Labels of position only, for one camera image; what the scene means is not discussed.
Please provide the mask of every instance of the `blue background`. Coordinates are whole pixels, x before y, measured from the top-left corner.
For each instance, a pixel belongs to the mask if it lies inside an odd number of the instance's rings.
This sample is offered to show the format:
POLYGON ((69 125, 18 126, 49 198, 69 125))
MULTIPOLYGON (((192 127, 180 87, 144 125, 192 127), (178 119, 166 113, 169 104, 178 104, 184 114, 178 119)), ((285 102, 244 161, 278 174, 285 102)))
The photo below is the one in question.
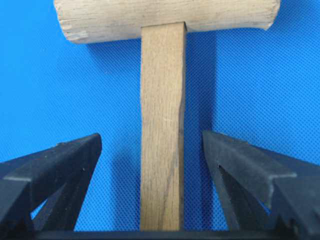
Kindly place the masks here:
MULTIPOLYGON (((319 22, 319 0, 283 0, 267 32, 188 34, 186 229, 226 229, 204 129, 320 164, 319 22)), ((72 44, 52 0, 2 0, 0 29, 0 160, 98 132, 76 230, 139 229, 141 40, 72 44)))

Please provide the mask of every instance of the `wooden handle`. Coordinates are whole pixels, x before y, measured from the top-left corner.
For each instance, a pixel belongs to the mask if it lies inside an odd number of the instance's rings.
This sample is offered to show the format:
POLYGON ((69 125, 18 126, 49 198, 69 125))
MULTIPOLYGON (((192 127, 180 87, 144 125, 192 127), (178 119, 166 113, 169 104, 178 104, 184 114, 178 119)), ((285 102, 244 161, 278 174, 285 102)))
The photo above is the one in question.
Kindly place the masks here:
POLYGON ((142 29, 142 231, 184 224, 185 23, 142 29))
POLYGON ((189 32, 268 29, 281 0, 55 0, 66 38, 77 44, 139 38, 141 27, 185 22, 189 32))

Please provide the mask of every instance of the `mallet handle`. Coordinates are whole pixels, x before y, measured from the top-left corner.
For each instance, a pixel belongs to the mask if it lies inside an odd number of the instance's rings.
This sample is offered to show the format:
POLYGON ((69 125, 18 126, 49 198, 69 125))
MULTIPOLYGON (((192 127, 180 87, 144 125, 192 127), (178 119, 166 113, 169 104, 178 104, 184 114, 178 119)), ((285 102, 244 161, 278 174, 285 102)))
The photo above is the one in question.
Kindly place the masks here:
POLYGON ((142 28, 142 231, 184 221, 185 23, 142 28))

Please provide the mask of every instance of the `black plastic part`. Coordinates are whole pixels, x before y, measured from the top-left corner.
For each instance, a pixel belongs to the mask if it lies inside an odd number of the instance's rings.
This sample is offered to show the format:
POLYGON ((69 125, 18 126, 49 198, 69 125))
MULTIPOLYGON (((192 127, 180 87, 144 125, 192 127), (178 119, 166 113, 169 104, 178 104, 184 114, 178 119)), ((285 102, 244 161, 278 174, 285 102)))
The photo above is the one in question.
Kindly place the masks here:
POLYGON ((29 231, 72 230, 101 150, 101 137, 94 134, 1 163, 0 237, 21 224, 29 231), (26 216, 47 198, 30 224, 26 216))
POLYGON ((270 231, 203 232, 72 232, 44 231, 24 235, 24 240, 292 240, 270 231))
POLYGON ((211 131, 205 158, 230 230, 320 239, 320 167, 211 131), (268 216, 261 203, 272 207, 268 216))

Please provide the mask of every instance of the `wooden mallet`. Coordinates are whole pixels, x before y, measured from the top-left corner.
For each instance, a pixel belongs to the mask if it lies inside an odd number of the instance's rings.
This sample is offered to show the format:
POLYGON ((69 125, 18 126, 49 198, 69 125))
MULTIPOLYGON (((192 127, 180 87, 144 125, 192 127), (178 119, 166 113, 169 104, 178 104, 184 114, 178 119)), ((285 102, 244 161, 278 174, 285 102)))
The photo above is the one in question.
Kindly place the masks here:
POLYGON ((184 226, 186 32, 267 30, 280 0, 55 0, 76 44, 142 38, 142 231, 184 226))

